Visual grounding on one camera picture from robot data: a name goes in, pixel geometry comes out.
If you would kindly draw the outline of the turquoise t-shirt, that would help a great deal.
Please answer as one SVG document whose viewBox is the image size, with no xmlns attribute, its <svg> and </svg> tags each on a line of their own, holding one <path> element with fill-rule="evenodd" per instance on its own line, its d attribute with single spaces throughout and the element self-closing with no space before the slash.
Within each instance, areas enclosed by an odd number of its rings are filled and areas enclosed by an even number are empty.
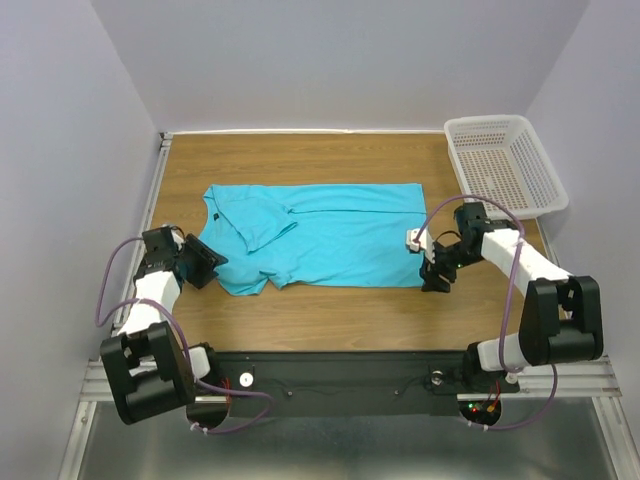
<svg viewBox="0 0 640 480">
<path fill-rule="evenodd" d="M 203 195 L 200 239 L 227 258 L 217 268 L 231 295 L 267 284 L 417 288 L 422 259 L 406 234 L 427 218 L 418 183 L 217 185 Z"/>
</svg>

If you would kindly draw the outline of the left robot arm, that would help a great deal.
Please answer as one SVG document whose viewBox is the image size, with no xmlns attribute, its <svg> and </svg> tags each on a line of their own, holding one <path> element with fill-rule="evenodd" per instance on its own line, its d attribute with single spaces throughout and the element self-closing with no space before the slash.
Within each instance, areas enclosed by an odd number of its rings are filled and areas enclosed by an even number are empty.
<svg viewBox="0 0 640 480">
<path fill-rule="evenodd" d="M 184 285 L 207 286 L 227 259 L 176 226 L 147 230 L 141 240 L 134 297 L 124 302 L 129 313 L 100 346 L 116 410 L 127 425 L 186 407 L 197 392 L 210 394 L 225 385 L 213 348 L 203 343 L 185 355 L 168 316 Z"/>
</svg>

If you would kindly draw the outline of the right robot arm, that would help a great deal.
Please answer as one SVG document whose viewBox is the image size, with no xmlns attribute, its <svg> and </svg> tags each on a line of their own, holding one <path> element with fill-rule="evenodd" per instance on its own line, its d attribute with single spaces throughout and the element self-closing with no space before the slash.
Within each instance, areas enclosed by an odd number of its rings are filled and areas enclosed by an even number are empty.
<svg viewBox="0 0 640 480">
<path fill-rule="evenodd" d="M 460 269 L 487 261 L 508 279 L 507 304 L 520 292 L 524 304 L 518 330 L 470 344 L 456 379 L 472 390 L 516 381 L 518 373 L 543 365 L 599 359 L 604 352 L 601 295 L 596 280 L 558 267 L 530 245 L 512 214 L 490 218 L 480 198 L 463 196 L 454 212 L 456 242 L 445 246 L 426 225 L 406 234 L 406 246 L 423 257 L 424 292 L 447 293 Z"/>
</svg>

